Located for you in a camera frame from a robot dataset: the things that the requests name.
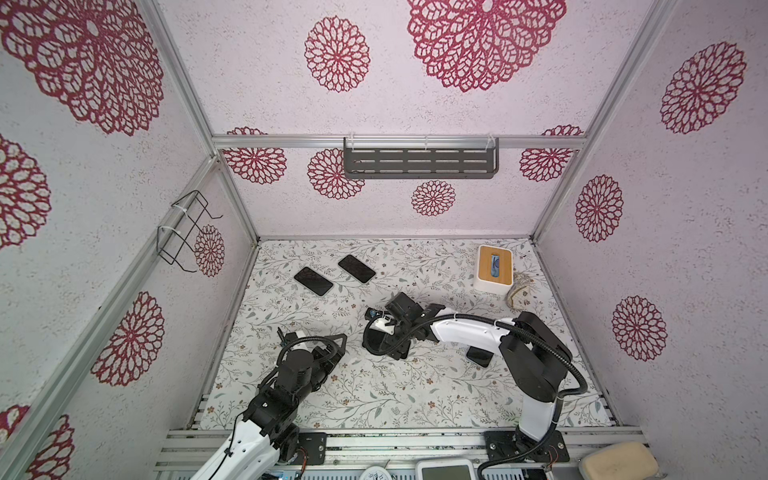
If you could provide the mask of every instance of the black wire hook rack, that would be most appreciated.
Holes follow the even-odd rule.
[[[186,199],[188,199],[187,206],[184,207],[182,203]],[[200,210],[200,213],[195,218],[193,218],[189,214],[188,210],[192,208],[195,201],[202,207],[202,210]],[[202,231],[198,222],[200,221],[200,218],[203,216],[203,213],[207,214],[211,220],[219,219],[223,217],[223,215],[214,217],[213,215],[210,214],[210,211],[208,211],[208,199],[199,190],[192,190],[190,193],[184,195],[182,198],[179,198],[178,200],[174,201],[171,204],[171,207],[180,209],[182,212],[184,212],[184,216],[180,218],[178,223],[173,227],[171,227],[170,225],[160,225],[157,227],[157,232],[155,234],[155,241],[154,241],[155,250],[157,251],[157,255],[163,260],[165,260],[166,263],[168,263],[168,265],[173,265],[175,263],[179,266],[179,268],[181,268],[185,272],[196,273],[197,270],[187,270],[186,268],[184,268],[184,265],[181,264],[181,262],[178,260],[178,257],[181,254],[181,251],[184,249],[184,245],[189,247],[192,253],[195,253],[194,248],[189,244],[189,242],[187,242],[187,239],[196,228],[198,231]],[[190,227],[186,235],[183,235],[177,228],[179,227],[179,224],[182,222],[182,220],[184,220],[185,217],[192,221],[192,227]],[[167,239],[163,243],[163,246],[161,247],[160,245],[161,237],[163,236],[163,232],[165,231],[170,232],[170,235],[167,237]],[[174,236],[179,237],[181,239],[181,245],[179,245],[179,248],[178,250],[176,250],[176,253],[171,253],[168,250],[165,250],[165,247],[167,247],[167,245],[170,243],[171,239],[174,238]]]

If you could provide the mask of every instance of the wall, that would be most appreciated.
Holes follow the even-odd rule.
[[[616,410],[672,478],[766,468],[766,22],[757,0],[679,5],[541,241]]]
[[[48,3],[0,2],[0,445],[206,157],[132,3]],[[180,300],[206,298],[206,277],[153,276],[146,288],[164,309],[165,335],[142,331],[140,380],[86,381],[51,437],[66,459],[52,478],[99,473],[67,474],[70,458],[73,468],[135,473],[156,447],[139,439],[160,439],[191,414],[250,245],[227,233],[240,227],[228,200],[217,202],[230,264],[213,282],[217,301]],[[115,429],[128,437],[98,436]],[[32,467],[38,478],[50,465]]]
[[[485,135],[583,133],[650,0],[159,3],[217,133]],[[528,235],[570,157],[506,150],[493,181],[416,193],[319,152],[230,152],[260,234]]]

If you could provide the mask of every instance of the smartphone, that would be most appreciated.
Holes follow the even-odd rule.
[[[347,255],[339,261],[339,266],[342,267],[349,275],[354,276],[360,283],[368,283],[376,272],[365,265],[360,260],[357,260],[352,255]]]
[[[331,290],[331,287],[333,286],[333,283],[331,283],[330,280],[308,266],[302,268],[300,272],[293,276],[293,278],[320,296],[328,293],[328,290]]]

